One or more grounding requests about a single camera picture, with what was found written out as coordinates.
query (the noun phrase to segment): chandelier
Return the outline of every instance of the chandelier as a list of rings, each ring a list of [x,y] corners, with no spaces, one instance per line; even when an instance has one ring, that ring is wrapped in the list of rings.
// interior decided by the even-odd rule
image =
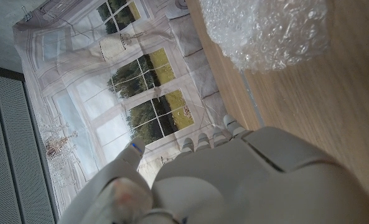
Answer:
[[[41,112],[36,114],[39,132],[46,148],[46,158],[53,185],[76,186],[74,165],[78,162],[78,158],[73,152],[77,146],[71,146],[69,139],[77,137],[78,133],[73,131],[70,135],[64,136],[63,129],[69,127],[69,124],[60,124],[61,117],[60,113],[57,116]]]

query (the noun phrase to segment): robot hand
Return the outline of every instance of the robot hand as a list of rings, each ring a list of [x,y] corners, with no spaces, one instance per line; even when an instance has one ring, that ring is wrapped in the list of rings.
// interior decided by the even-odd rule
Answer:
[[[369,223],[369,195],[324,151],[277,128],[251,132],[224,117],[214,148],[199,136],[150,189],[135,139],[80,191],[59,223]]]

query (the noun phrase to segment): wooden surface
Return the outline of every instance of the wooden surface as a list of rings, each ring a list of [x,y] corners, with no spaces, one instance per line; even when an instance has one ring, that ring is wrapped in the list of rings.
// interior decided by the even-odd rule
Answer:
[[[254,107],[238,70],[206,33],[198,0],[190,14],[227,110],[257,129],[293,133],[337,158],[369,193],[369,1],[329,1],[331,48],[308,62],[265,74],[245,71]]]

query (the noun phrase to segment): bubble wrap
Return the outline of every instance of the bubble wrap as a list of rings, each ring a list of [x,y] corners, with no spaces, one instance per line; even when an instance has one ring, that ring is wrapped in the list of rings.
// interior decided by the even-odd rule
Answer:
[[[325,0],[200,0],[210,38],[240,70],[281,70],[329,46]]]

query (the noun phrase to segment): grass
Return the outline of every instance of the grass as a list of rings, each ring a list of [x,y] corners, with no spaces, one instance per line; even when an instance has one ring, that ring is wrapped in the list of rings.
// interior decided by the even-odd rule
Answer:
[[[167,59],[165,50],[163,48],[149,54],[149,57],[151,59],[154,68],[158,68],[160,66],[165,65],[155,70],[161,85],[175,78],[172,67],[170,65],[166,65],[167,63],[169,63],[169,60]],[[168,93],[165,95],[165,97],[170,105],[171,110],[175,110],[177,108],[185,106],[185,101],[180,90]],[[172,112],[172,116],[179,130],[186,128],[187,126],[190,126],[191,124],[194,123],[191,117],[189,118],[184,115],[183,108]]]
[[[134,19],[135,20],[140,19],[141,16],[140,16],[139,11],[137,10],[136,3],[131,2],[131,3],[129,3],[128,6],[129,6],[130,11],[132,12],[132,15],[133,15]]]

